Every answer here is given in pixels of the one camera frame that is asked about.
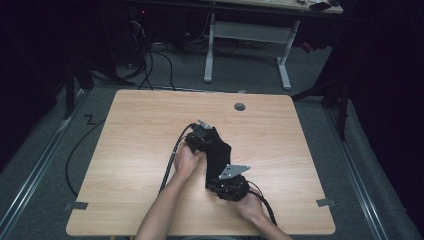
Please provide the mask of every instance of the human arm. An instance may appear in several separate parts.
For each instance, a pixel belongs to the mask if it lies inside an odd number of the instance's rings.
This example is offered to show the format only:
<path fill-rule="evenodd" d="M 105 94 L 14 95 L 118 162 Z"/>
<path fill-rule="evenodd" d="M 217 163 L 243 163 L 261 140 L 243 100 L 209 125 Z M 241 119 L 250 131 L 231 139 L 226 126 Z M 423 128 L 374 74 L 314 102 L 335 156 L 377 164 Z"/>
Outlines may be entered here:
<path fill-rule="evenodd" d="M 182 142 L 175 156 L 175 173 L 153 202 L 140 224 L 136 240 L 165 239 L 171 229 L 181 192 L 202 159 L 203 152 L 191 152 Z"/>
<path fill-rule="evenodd" d="M 250 222 L 264 237 L 268 240 L 289 240 L 292 239 L 283 230 L 278 228 L 265 215 L 262 202 L 252 193 L 248 193 L 246 197 L 238 202 L 229 201 L 229 203 L 237 210 L 242 218 Z"/>

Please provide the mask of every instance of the table top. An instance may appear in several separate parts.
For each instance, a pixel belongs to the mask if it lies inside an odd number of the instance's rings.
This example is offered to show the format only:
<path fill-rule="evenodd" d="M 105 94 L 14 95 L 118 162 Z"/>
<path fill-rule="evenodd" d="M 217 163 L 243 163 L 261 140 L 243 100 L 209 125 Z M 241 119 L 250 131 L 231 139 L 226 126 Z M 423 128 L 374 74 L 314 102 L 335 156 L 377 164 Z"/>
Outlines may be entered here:
<path fill-rule="evenodd" d="M 296 0 L 214 0 L 215 2 L 221 3 L 233 3 L 233 4 L 244 4 L 244 5 L 253 5 L 253 6 L 261 6 L 261 7 L 270 7 L 270 8 L 284 8 L 284 9 L 292 9 L 292 10 L 301 10 L 301 11 L 311 11 L 309 8 L 310 5 L 315 4 L 315 2 L 311 0 L 305 0 L 306 4 L 301 5 L 296 2 Z M 322 0 L 321 2 L 328 3 L 328 0 Z M 322 11 L 321 13 L 334 13 L 341 14 L 343 13 L 343 8 L 331 7 Z"/>
<path fill-rule="evenodd" d="M 237 111 L 236 103 L 246 106 Z M 118 91 L 67 225 L 73 236 L 131 236 L 155 200 L 182 130 L 201 119 L 232 146 L 231 163 L 249 165 L 277 223 L 288 234 L 332 234 L 328 206 L 289 96 Z M 206 160 L 180 198 L 170 235 L 258 235 L 205 189 Z"/>

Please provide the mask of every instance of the tape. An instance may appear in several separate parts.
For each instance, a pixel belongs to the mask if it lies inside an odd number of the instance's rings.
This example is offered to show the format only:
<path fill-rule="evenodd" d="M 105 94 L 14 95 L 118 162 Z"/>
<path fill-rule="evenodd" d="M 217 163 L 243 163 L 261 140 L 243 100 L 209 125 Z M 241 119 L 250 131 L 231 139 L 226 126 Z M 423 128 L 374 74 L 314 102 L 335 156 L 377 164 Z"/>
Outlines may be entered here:
<path fill-rule="evenodd" d="M 65 211 L 71 211 L 72 209 L 79 209 L 79 210 L 86 210 L 88 206 L 88 203 L 84 202 L 73 202 L 73 203 L 67 203 L 63 210 Z"/>
<path fill-rule="evenodd" d="M 318 207 L 324 207 L 324 206 L 333 207 L 333 206 L 336 206 L 336 202 L 334 202 L 333 199 L 327 199 L 327 198 L 317 200 L 317 204 L 318 204 Z"/>

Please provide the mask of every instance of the gray carpet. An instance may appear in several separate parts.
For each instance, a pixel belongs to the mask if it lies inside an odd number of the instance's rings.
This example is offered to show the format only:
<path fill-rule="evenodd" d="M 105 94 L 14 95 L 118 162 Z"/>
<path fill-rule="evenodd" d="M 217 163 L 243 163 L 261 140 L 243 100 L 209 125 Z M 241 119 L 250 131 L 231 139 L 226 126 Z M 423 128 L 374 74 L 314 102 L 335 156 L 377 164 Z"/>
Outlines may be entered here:
<path fill-rule="evenodd" d="M 202 80 L 205 63 L 204 49 L 187 48 L 181 51 L 170 47 L 162 53 L 172 61 L 173 83 L 177 88 L 224 92 L 244 90 L 248 93 L 294 95 L 314 85 L 323 63 L 331 52 L 331 49 L 325 49 L 307 54 L 301 49 L 292 49 L 287 69 L 293 88 L 290 92 L 286 92 L 282 90 L 274 60 L 279 49 L 280 47 L 276 45 L 260 49 L 244 46 L 230 54 L 217 53 L 211 84 L 204 84 Z M 229 45 L 217 49 L 219 52 L 232 50 L 232 46 Z M 169 87 L 168 61 L 158 54 L 153 54 L 153 59 L 153 71 L 149 78 L 151 84 Z M 120 74 L 128 73 L 128 71 L 124 67 L 119 68 Z M 132 81 L 138 86 L 143 77 L 144 73 Z M 109 239 L 75 238 L 66 234 L 65 227 L 70 212 L 64 211 L 63 207 L 75 198 L 66 184 L 65 164 L 75 144 L 93 127 L 87 124 L 88 118 L 85 115 L 93 115 L 92 122 L 100 122 L 107 116 L 115 92 L 122 88 L 124 87 L 113 82 L 96 80 L 95 88 L 75 115 L 54 154 L 53 162 L 11 232 L 10 239 Z M 315 98 L 309 99 L 311 101 L 297 102 L 295 106 L 324 192 L 327 198 L 334 199 L 336 202 L 336 205 L 330 208 L 336 224 L 336 232 L 330 236 L 293 236 L 293 238 L 373 239 L 361 204 L 347 175 L 343 153 L 337 138 Z M 58 100 L 58 105 L 34 128 L 31 136 L 0 175 L 2 216 L 62 121 L 63 91 L 58 95 Z M 101 127 L 88 135 L 71 158 L 69 174 L 71 183 L 77 190 L 85 176 Z M 349 107 L 346 136 L 358 169 L 385 224 L 389 239 L 420 239 L 415 226 L 405 214 L 396 193 L 370 150 L 352 106 Z"/>

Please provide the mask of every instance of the forearm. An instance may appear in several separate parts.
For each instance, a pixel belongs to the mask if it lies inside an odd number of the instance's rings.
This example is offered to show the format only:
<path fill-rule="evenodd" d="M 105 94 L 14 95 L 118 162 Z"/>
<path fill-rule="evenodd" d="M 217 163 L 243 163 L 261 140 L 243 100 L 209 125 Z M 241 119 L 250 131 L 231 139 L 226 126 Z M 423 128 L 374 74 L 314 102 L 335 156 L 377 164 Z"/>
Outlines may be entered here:
<path fill-rule="evenodd" d="M 137 232 L 137 240 L 166 238 L 172 226 L 178 199 L 187 179 L 178 174 L 172 176 L 144 217 Z"/>
<path fill-rule="evenodd" d="M 271 220 L 266 217 L 260 217 L 250 220 L 250 222 L 261 232 L 267 240 L 290 240 L 289 235 L 278 228 Z"/>

